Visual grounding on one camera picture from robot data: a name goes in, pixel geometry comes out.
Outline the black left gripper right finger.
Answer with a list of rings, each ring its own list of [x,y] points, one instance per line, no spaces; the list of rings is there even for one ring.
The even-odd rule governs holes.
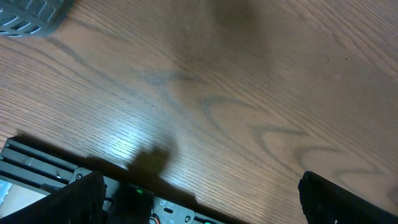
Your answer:
[[[306,171],[298,184],[300,203],[309,224],[397,223],[397,216],[330,182]]]

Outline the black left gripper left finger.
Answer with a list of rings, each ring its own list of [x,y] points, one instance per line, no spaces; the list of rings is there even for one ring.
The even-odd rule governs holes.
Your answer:
[[[103,175],[92,172],[22,210],[1,218],[2,224],[106,223]]]

